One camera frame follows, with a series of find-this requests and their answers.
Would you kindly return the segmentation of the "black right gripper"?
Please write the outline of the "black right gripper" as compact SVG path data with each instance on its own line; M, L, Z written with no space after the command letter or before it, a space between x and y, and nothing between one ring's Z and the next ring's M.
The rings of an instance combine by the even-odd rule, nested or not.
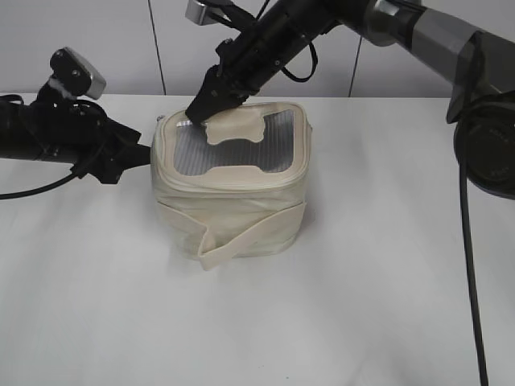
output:
M204 122L238 108L278 72L297 83L309 81L319 63L313 40L338 24L325 1L276 2L232 42L218 46L220 62L207 70L186 116L191 122ZM311 71L308 76L295 76L286 66L306 48Z

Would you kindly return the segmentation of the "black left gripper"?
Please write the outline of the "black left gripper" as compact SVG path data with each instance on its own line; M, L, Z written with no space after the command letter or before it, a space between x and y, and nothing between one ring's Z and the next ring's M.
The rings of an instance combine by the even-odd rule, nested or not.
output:
M94 102L40 92L31 111L39 160L79 169L94 157L79 175L91 174L102 184L117 184L124 171L150 164L150 147L138 143L142 135L109 118Z

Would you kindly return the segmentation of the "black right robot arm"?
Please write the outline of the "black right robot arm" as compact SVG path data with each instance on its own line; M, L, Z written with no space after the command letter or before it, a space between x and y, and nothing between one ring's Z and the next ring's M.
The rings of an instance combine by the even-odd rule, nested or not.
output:
M378 47L398 45L452 86L460 169L491 195L514 197L514 44L419 1L281 0L258 15L230 1L190 1L187 18L238 31L216 48L186 114L195 123L242 105L302 50L346 26Z

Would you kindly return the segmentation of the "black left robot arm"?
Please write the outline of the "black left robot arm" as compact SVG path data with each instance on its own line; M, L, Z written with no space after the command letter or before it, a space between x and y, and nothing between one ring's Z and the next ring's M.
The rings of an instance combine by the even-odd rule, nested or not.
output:
M87 100L1 97L1 157L70 164L74 178L92 175L116 184L130 169L150 164L141 134Z

